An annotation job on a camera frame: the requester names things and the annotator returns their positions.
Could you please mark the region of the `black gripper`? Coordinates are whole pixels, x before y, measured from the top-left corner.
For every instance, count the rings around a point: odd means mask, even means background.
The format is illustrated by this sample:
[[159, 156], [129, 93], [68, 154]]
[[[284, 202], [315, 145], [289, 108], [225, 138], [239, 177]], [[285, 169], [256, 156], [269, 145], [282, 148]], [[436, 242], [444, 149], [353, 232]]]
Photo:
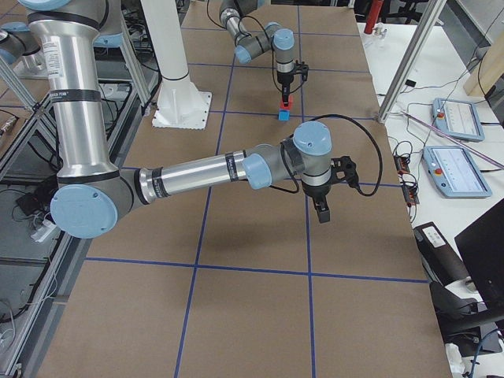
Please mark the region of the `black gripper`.
[[281, 103], [282, 106], [289, 105], [291, 96], [291, 84], [295, 75], [292, 72], [276, 72], [276, 81], [281, 85]]
[[327, 203], [326, 196], [331, 190], [331, 184], [324, 183], [317, 186], [309, 185], [302, 182], [302, 189], [304, 193], [311, 197], [313, 208], [316, 211], [318, 221], [323, 223], [328, 223], [331, 220], [331, 212]]

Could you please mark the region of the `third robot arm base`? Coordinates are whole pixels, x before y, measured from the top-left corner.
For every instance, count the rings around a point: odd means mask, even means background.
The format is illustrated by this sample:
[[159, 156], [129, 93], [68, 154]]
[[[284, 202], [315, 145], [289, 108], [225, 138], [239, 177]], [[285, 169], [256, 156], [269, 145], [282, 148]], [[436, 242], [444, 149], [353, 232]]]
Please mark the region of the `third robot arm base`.
[[29, 75], [47, 78], [43, 49], [24, 22], [1, 25], [1, 58], [9, 67], [21, 61]]

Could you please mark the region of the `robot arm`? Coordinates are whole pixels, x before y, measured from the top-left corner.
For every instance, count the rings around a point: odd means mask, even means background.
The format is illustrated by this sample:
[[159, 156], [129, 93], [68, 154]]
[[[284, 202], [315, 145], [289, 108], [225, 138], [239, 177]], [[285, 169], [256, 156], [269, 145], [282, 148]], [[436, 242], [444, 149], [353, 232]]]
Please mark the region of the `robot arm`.
[[163, 76], [150, 139], [130, 152], [126, 169], [109, 157], [94, 44], [120, 15], [111, 1], [26, 1], [28, 26], [41, 40], [63, 166], [50, 214], [64, 232], [93, 239], [132, 210], [159, 198], [246, 180], [253, 189], [300, 176], [320, 222], [330, 219], [332, 138], [318, 121], [298, 126], [276, 146], [197, 158], [210, 95], [191, 82], [180, 20], [172, 1], [142, 4]]
[[276, 80], [281, 86], [283, 107], [289, 106], [291, 84], [297, 70], [294, 60], [295, 37], [291, 29], [272, 22], [266, 26], [259, 24], [261, 32], [252, 34], [244, 19], [270, 1], [223, 1], [220, 5], [219, 20], [235, 44], [235, 57], [241, 64], [248, 64], [256, 57], [272, 51], [276, 59]]

